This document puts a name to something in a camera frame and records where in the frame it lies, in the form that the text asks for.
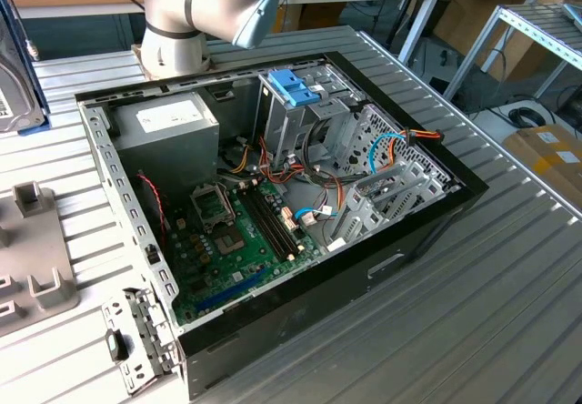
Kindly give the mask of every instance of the metal shelving rack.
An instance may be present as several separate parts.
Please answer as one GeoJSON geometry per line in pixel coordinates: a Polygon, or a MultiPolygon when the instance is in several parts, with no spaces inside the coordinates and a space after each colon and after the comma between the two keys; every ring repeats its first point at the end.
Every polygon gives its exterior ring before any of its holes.
{"type": "MultiPolygon", "coordinates": [[[[494,49],[503,50],[508,38],[517,30],[542,45],[548,51],[559,56],[563,61],[552,72],[549,78],[537,90],[540,97],[554,82],[564,68],[571,64],[582,71],[582,32],[567,18],[562,5],[507,5],[498,6],[479,37],[468,52],[467,57],[457,70],[453,80],[444,93],[444,98],[450,100],[467,77],[481,49],[488,44],[500,23],[509,25],[507,31],[500,37],[494,49]]],[[[493,64],[498,52],[493,51],[482,70],[486,72],[493,64]]]]}

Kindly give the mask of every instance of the green circuit board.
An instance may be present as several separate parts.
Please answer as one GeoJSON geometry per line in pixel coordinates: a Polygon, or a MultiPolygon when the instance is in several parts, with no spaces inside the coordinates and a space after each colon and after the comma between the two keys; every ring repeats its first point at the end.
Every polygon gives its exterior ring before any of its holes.
{"type": "MultiPolygon", "coordinates": [[[[281,196],[273,185],[265,182],[257,190],[262,198],[275,201],[272,211],[282,223],[283,217],[278,214],[282,206],[281,196]]],[[[301,252],[294,260],[278,257],[237,193],[240,194],[233,190],[227,194],[236,214],[234,224],[231,227],[216,226],[212,233],[202,231],[194,206],[187,202],[166,214],[171,227],[166,260],[179,287],[173,307],[180,325],[301,268],[321,254],[317,243],[299,229],[289,234],[296,245],[302,247],[301,252]],[[221,254],[216,236],[225,230],[239,233],[244,246],[221,254]]],[[[205,207],[216,212],[214,206],[213,202],[205,202],[205,207]]],[[[241,242],[240,237],[229,241],[228,246],[241,242]]]]}

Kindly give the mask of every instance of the motherboard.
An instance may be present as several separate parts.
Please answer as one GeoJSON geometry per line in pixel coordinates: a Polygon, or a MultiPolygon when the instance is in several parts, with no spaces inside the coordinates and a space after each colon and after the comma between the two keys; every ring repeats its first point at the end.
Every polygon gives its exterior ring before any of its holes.
{"type": "Polygon", "coordinates": [[[301,228],[285,227],[285,204],[272,184],[223,187],[205,186],[207,193],[195,191],[166,214],[166,259],[180,287],[174,302],[179,324],[304,268],[323,253],[301,228]],[[212,225],[213,219],[221,220],[212,225]]]}

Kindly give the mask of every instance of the aluminum extrusion table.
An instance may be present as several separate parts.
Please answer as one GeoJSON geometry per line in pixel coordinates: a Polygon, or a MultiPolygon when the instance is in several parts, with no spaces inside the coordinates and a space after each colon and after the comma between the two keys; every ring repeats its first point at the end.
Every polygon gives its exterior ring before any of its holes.
{"type": "MultiPolygon", "coordinates": [[[[202,403],[564,402],[582,391],[580,213],[454,107],[349,27],[272,35],[256,50],[211,44],[220,66],[337,50],[490,189],[414,264],[209,390],[202,403]]],[[[127,259],[73,93],[143,81],[131,53],[38,65],[53,129],[0,138],[0,191],[51,187],[78,307],[0,338],[3,402],[129,402],[99,306],[143,285],[127,259]]],[[[185,402],[168,377],[139,404],[185,402]]]]}
{"type": "MultiPolygon", "coordinates": [[[[467,53],[465,60],[448,85],[447,90],[443,94],[445,99],[450,100],[453,98],[471,70],[471,66],[475,63],[477,55],[487,44],[501,22],[505,22],[509,27],[497,41],[494,47],[497,51],[504,49],[509,37],[517,30],[563,60],[537,90],[536,97],[544,94],[568,64],[571,64],[578,70],[582,70],[582,32],[564,15],[562,5],[498,6],[491,17],[489,17],[483,31],[479,34],[477,40],[467,53]]],[[[491,52],[481,70],[487,72],[496,58],[497,52],[491,52]]]]}

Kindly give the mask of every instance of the small white label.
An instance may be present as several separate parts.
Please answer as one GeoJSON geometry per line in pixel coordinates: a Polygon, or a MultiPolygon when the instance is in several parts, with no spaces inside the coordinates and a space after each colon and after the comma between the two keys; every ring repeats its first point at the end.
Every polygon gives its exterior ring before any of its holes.
{"type": "Polygon", "coordinates": [[[329,252],[331,251],[335,251],[336,249],[338,249],[339,247],[342,247],[346,244],[346,241],[344,240],[343,237],[339,237],[336,240],[334,240],[333,242],[331,242],[328,246],[327,246],[327,250],[329,252]]]}
{"type": "Polygon", "coordinates": [[[136,117],[146,133],[203,119],[192,101],[181,101],[167,106],[148,108],[138,112],[136,117]]]}
{"type": "Polygon", "coordinates": [[[557,153],[566,163],[579,163],[580,160],[570,151],[561,151],[557,153]]]}
{"type": "Polygon", "coordinates": [[[4,92],[0,89],[0,119],[6,119],[7,117],[14,117],[14,113],[10,109],[10,105],[6,101],[6,96],[4,92]]]}
{"type": "Polygon", "coordinates": [[[324,89],[324,87],[319,85],[319,84],[315,84],[313,86],[310,86],[309,90],[311,90],[312,92],[325,92],[326,91],[324,89]]]}
{"type": "Polygon", "coordinates": [[[539,136],[539,138],[541,138],[542,140],[544,140],[546,143],[558,143],[559,140],[556,138],[556,136],[554,136],[552,133],[537,133],[537,135],[539,136]]]}

